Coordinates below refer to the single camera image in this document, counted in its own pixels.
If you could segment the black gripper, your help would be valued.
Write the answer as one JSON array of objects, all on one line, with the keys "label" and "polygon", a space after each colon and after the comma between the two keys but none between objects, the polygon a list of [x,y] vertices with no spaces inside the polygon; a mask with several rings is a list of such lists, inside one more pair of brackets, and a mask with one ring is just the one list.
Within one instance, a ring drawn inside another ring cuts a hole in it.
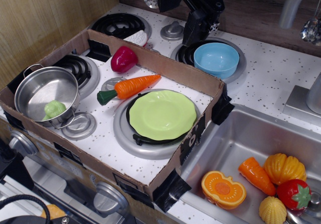
[{"label": "black gripper", "polygon": [[183,0],[190,12],[184,28],[183,45],[190,46],[205,40],[219,26],[224,11],[223,0]]}]

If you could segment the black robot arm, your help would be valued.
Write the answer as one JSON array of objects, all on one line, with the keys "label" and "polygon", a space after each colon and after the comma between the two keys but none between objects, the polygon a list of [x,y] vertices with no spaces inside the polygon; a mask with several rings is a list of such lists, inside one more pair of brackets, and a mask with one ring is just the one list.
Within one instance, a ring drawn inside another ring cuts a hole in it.
[{"label": "black robot arm", "polygon": [[177,8],[181,1],[190,9],[184,28],[183,45],[207,39],[208,35],[217,30],[219,16],[224,11],[223,0],[157,0],[159,11],[167,12]]}]

